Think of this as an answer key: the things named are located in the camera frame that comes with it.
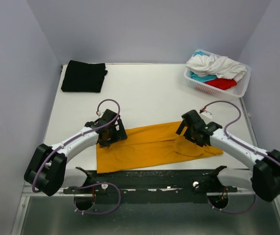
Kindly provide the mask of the yellow t shirt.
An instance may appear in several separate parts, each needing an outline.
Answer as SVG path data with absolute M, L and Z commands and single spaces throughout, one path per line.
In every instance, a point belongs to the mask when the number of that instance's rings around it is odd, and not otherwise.
M 200 147 L 176 134 L 180 121 L 127 129 L 127 139 L 97 146 L 97 173 L 145 168 L 222 155 L 213 146 Z

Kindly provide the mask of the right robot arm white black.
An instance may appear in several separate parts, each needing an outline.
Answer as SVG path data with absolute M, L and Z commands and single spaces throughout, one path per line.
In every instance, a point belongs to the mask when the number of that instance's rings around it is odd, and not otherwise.
M 253 191 L 266 202 L 280 195 L 280 152 L 267 151 L 248 144 L 231 135 L 215 122 L 206 123 L 196 110 L 181 116 L 182 122 L 176 134 L 196 145 L 213 146 L 234 157 L 246 169 L 222 166 L 208 180 L 209 188 L 219 192 L 225 187 L 245 188 Z

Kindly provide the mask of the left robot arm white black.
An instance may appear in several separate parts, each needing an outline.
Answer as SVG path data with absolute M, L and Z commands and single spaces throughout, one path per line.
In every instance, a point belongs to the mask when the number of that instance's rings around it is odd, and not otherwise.
M 70 138 L 53 145 L 39 145 L 26 168 L 24 181 L 32 185 L 33 190 L 47 196 L 68 187 L 87 193 L 92 186 L 88 179 L 90 173 L 79 166 L 67 169 L 67 163 L 89 147 L 109 147 L 126 139 L 127 133 L 120 115 L 106 109 L 100 118 L 87 122 Z

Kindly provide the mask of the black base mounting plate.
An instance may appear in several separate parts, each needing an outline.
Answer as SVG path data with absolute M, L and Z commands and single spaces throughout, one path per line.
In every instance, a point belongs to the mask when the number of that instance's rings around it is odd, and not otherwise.
M 205 170 L 131 170 L 99 174 L 91 171 L 87 184 L 93 188 L 70 187 L 64 194 L 76 198 L 95 196 L 98 204 L 121 203 L 207 203 L 209 195 L 219 196 L 223 192 L 237 192 L 235 187 L 224 187 L 211 173 Z M 97 183 L 107 184 L 106 189 Z

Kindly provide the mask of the light blue t shirt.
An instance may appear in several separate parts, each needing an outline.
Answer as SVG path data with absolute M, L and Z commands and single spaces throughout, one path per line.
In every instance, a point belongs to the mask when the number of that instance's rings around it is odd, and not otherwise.
M 201 56 L 204 56 L 205 53 L 203 53 L 202 51 L 200 50 L 197 50 L 194 54 L 193 54 L 193 57 L 196 56 L 196 55 L 201 55 Z M 197 74 L 193 73 L 192 71 L 190 71 L 190 78 L 194 79 L 194 80 L 197 80 L 199 82 L 208 82 L 208 81 L 212 81 L 214 79 L 217 78 L 217 76 L 215 75 L 206 75 L 204 77 L 200 77 L 198 76 Z

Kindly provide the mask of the red t shirt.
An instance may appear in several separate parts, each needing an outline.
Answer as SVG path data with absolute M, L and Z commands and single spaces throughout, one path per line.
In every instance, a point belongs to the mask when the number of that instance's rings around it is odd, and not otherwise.
M 220 90 L 228 90 L 236 86 L 237 82 L 234 79 L 216 78 L 212 81 L 205 82 L 205 84 L 218 88 Z

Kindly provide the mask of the white plastic laundry basket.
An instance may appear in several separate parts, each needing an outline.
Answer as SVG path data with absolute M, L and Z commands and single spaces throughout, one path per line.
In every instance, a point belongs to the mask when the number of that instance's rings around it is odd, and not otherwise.
M 241 98 L 251 77 L 251 68 L 227 56 L 197 50 L 186 62 L 184 77 L 192 88 L 222 98 Z

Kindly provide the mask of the folded black t shirt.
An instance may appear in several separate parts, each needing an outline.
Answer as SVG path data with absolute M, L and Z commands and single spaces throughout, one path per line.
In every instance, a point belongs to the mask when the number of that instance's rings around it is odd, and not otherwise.
M 105 63 L 88 64 L 70 60 L 61 90 L 65 93 L 100 93 L 107 73 Z

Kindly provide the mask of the white crumpled t shirt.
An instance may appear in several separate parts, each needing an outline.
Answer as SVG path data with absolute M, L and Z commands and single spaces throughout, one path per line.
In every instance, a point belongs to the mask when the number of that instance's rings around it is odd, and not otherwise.
M 234 79 L 238 82 L 247 72 L 247 68 L 226 56 L 196 55 L 191 57 L 186 66 L 200 77 L 215 75 L 217 78 Z

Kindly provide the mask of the aluminium frame rail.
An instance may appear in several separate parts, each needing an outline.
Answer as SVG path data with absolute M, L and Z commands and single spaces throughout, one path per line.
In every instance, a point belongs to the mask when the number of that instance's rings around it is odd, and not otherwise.
M 205 195 L 228 195 L 233 193 L 248 193 L 254 194 L 253 191 L 244 189 L 244 188 L 236 188 L 236 187 L 221 187 L 218 186 L 216 188 L 206 188 L 201 185 L 190 185 L 187 187 L 177 187 L 177 186 L 167 186 L 167 187 L 153 187 L 148 188 L 145 186 L 133 187 L 133 186 L 119 186 L 118 184 L 111 184 L 108 182 L 96 183 L 86 187 L 63 187 L 63 188 L 44 188 L 44 189 L 28 189 L 24 190 L 24 192 L 33 192 L 33 193 L 43 193 L 47 196 L 53 196 L 57 193 L 59 194 L 93 194 L 93 195 L 101 195 L 108 194 L 110 190 L 119 190 L 121 194 L 126 194 L 127 192 L 134 193 L 149 193 L 149 192 L 183 192 L 187 191 L 192 194 L 205 194 Z

